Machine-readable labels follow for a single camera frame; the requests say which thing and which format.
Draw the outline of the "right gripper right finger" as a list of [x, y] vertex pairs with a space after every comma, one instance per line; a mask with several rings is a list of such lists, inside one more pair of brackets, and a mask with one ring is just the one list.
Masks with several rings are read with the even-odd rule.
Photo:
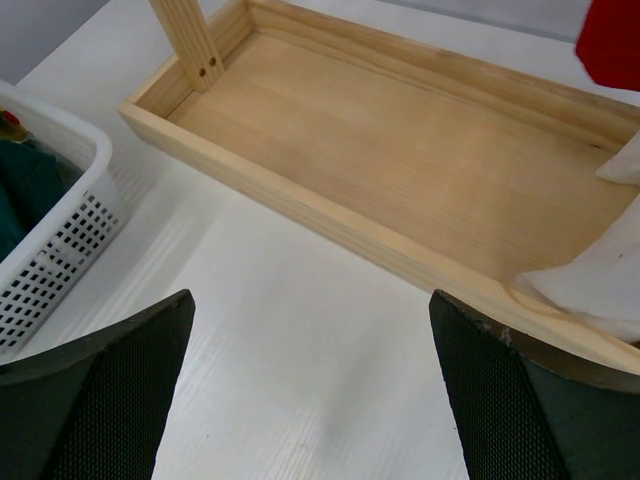
[[437, 290], [433, 339], [472, 479], [636, 479], [639, 377]]

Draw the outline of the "mustard yellow sock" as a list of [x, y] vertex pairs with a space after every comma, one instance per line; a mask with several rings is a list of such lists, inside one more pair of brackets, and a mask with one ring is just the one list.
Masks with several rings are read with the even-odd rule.
[[12, 112], [2, 109], [0, 113], [0, 137], [5, 141], [24, 143], [29, 140], [29, 131]]

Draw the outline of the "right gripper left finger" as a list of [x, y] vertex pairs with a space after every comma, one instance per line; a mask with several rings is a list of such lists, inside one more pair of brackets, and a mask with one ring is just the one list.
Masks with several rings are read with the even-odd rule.
[[151, 478], [194, 316], [181, 290], [2, 365], [2, 478]]

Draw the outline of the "red sock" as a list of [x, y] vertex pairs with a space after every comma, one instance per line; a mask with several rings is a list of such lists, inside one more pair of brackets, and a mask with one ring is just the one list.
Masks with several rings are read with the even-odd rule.
[[639, 91], [639, 1], [592, 1], [575, 53], [597, 85]]

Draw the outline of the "green christmas patterned sock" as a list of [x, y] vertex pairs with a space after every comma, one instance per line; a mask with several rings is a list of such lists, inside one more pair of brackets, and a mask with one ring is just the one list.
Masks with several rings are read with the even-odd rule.
[[82, 176], [83, 170], [32, 140], [1, 142], [1, 257], [6, 258]]

